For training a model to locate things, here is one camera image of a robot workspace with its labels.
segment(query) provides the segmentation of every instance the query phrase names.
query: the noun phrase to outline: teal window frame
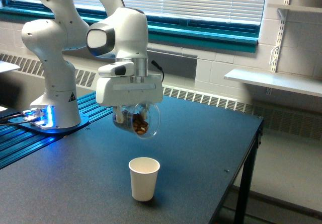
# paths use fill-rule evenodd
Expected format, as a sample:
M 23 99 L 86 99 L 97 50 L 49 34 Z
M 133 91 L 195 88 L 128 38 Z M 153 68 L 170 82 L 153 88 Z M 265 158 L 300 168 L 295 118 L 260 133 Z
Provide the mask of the teal window frame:
M 2 17 L 14 16 L 19 21 L 53 19 L 54 14 L 42 4 L 2 0 Z M 103 11 L 77 9 L 89 24 L 104 18 Z M 150 42 L 242 52 L 256 52 L 260 25 L 209 22 L 147 16 Z

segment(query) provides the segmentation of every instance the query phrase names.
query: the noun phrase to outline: nuts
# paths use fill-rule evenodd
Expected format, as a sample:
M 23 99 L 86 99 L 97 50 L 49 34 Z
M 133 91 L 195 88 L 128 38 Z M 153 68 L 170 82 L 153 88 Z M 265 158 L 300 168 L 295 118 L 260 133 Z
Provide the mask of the nuts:
M 138 135 L 144 135 L 148 130 L 148 125 L 139 113 L 133 115 L 133 129 Z

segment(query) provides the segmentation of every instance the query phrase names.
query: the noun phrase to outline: table leg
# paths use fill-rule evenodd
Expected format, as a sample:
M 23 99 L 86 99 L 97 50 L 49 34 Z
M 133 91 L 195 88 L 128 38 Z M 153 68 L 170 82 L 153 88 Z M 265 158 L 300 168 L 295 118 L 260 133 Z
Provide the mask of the table leg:
M 256 153 L 259 146 L 259 134 L 257 134 L 254 145 L 249 153 L 243 168 L 243 175 L 241 176 L 239 195 L 235 213 L 234 224 L 243 224 L 246 213 L 248 195 L 251 189 L 251 182 L 253 177 L 253 170 L 255 165 Z

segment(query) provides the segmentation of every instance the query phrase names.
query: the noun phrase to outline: window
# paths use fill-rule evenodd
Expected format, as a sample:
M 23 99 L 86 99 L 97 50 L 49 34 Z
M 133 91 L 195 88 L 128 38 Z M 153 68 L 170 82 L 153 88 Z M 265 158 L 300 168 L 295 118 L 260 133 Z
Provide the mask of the window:
M 187 40 L 256 44 L 265 0 L 124 0 L 143 10 L 152 34 Z M 79 12 L 104 16 L 98 0 L 74 0 Z M 39 0 L 7 0 L 8 8 L 39 9 Z

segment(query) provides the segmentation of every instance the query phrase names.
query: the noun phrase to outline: radiator vent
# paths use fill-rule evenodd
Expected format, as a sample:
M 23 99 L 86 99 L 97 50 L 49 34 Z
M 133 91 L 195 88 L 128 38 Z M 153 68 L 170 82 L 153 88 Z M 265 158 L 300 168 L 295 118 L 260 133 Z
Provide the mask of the radiator vent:
M 20 67 L 18 71 L 34 76 L 44 77 L 44 69 L 40 61 L 22 58 L 14 55 L 0 54 L 0 60 L 16 64 Z M 91 88 L 96 73 L 87 70 L 76 69 L 76 85 Z
M 172 86 L 164 86 L 163 93 L 165 96 L 186 101 L 262 116 L 264 117 L 264 126 L 269 129 L 318 140 L 321 140 L 322 137 L 321 115 L 311 115 L 310 113 L 295 110 L 280 109 L 276 106 L 250 105 L 236 99 Z

